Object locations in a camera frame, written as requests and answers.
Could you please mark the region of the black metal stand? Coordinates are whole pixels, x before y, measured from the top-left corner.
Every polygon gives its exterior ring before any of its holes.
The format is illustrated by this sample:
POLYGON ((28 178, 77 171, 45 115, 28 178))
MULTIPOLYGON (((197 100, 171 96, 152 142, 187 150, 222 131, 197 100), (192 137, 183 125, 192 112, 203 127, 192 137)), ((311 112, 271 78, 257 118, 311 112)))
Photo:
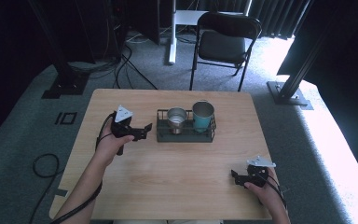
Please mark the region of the black metal stand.
POLYGON ((59 41, 51 27, 48 16, 43 10, 39 0, 27 0, 35 14, 44 37, 47 40, 46 51, 56 69, 57 76, 50 86, 44 91, 43 99, 59 99, 62 95, 82 95, 89 80, 88 73, 76 72, 67 62, 59 41))
POLYGON ((304 97, 299 85, 315 58, 314 41, 312 36, 299 31, 278 70, 278 75, 288 75, 288 78, 284 82, 267 82, 276 105, 298 105, 303 109, 312 109, 310 101, 304 97))

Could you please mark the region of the silver metal cup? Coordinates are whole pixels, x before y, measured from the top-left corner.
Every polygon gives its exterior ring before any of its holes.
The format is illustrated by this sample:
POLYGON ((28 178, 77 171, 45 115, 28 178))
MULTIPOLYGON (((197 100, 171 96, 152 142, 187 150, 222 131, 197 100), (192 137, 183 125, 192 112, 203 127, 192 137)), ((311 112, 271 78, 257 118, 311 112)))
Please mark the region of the silver metal cup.
POLYGON ((170 108, 167 112, 167 122, 170 127, 170 132, 173 134, 180 134, 186 119, 187 113, 183 108, 170 108))

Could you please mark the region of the person's left hand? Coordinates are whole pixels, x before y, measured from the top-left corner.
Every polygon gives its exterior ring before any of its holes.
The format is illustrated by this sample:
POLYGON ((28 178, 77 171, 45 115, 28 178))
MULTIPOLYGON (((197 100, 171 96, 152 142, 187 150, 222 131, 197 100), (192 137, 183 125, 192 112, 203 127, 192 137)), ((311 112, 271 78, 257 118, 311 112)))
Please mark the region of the person's left hand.
POLYGON ((103 129, 103 135, 98 142, 93 159, 98 165, 106 168, 113 161, 119 149, 133 139, 132 135, 115 137, 110 130, 110 125, 107 124, 103 129))

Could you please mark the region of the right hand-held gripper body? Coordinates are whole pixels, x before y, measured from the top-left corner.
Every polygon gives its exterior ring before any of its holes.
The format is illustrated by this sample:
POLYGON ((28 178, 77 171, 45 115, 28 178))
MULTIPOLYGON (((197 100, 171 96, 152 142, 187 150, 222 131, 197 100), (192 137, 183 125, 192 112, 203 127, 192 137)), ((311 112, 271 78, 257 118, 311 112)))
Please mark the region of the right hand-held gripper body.
POLYGON ((269 178, 269 168, 275 168, 276 163, 263 158, 262 156, 256 156, 253 159, 247 161, 247 173, 251 177, 250 182, 262 188, 269 178))

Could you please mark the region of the black cabinet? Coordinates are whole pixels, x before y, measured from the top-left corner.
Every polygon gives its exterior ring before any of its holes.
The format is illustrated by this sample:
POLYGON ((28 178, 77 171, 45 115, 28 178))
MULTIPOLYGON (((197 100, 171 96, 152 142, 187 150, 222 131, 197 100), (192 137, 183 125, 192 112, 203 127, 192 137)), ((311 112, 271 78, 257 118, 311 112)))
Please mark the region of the black cabinet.
POLYGON ((128 11, 131 27, 159 45, 159 0, 128 0, 128 11))

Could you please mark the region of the teal metal cup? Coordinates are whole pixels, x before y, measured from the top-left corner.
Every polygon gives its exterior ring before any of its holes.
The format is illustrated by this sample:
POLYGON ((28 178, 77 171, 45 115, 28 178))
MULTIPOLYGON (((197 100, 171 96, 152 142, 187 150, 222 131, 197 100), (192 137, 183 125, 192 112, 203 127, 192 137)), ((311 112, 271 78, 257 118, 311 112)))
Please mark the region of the teal metal cup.
POLYGON ((205 132, 214 115, 214 107, 208 101, 198 101, 192 106, 193 128, 198 133, 205 132))

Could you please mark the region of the person's right hand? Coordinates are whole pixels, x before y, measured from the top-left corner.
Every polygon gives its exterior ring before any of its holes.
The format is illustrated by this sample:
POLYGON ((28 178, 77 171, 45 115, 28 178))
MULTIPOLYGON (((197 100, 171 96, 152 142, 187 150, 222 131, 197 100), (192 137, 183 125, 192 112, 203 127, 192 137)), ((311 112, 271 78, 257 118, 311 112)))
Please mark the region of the person's right hand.
POLYGON ((272 169, 268 169, 268 182, 263 188, 256 186, 253 183, 246 182, 244 186, 257 196, 259 201, 264 205, 267 202, 282 202, 280 193, 277 192, 278 184, 274 181, 275 173, 272 169))

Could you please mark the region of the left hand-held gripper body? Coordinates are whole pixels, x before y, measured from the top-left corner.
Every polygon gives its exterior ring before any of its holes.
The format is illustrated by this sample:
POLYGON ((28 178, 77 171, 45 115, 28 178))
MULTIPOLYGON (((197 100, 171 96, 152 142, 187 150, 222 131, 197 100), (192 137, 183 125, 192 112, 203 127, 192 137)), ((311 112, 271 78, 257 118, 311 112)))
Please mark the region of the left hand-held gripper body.
POLYGON ((120 138, 126 135, 135 135, 131 127, 131 118, 133 113, 122 105, 119 105, 113 113, 111 132, 114 137, 120 138))

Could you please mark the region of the black wire basket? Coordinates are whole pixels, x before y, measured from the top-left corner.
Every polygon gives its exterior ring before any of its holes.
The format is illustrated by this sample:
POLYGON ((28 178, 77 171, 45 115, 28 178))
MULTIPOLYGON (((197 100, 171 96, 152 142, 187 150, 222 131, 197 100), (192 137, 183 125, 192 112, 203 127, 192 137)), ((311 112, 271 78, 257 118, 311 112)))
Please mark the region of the black wire basket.
POLYGON ((168 110, 157 111, 157 141, 165 143, 212 143, 216 129, 214 116, 211 117, 208 127, 202 132, 195 126, 193 111, 186 111, 186 120, 181 132, 174 133, 173 127, 168 123, 168 110))

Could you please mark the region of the black folding chair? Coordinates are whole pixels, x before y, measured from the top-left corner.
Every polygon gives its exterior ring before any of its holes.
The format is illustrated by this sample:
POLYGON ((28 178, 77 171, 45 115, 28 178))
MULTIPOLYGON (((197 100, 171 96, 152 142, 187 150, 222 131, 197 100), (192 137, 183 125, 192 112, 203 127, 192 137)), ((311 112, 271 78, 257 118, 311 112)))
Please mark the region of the black folding chair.
POLYGON ((196 44, 191 68, 190 86, 193 89, 198 64, 235 68, 235 77, 241 68, 241 90, 255 41, 262 31, 261 22, 242 14, 206 12, 196 26, 196 44))

